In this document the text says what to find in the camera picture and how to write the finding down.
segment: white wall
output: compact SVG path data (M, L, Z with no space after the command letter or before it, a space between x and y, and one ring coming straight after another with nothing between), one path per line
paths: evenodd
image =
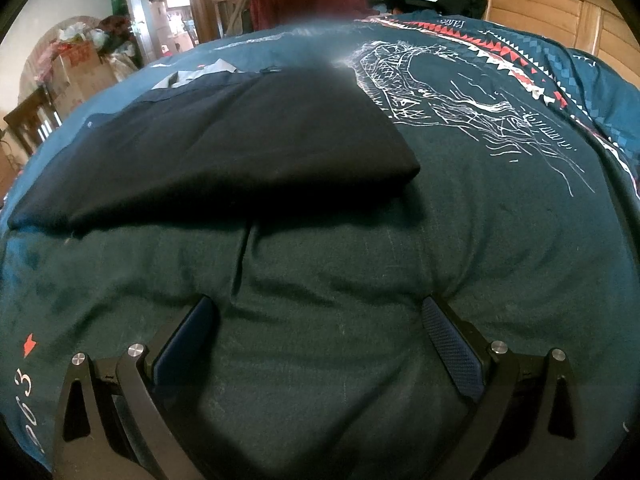
M18 104L20 74L27 57L42 35L73 16L105 18L111 0L29 0L0 43L0 127L2 118Z

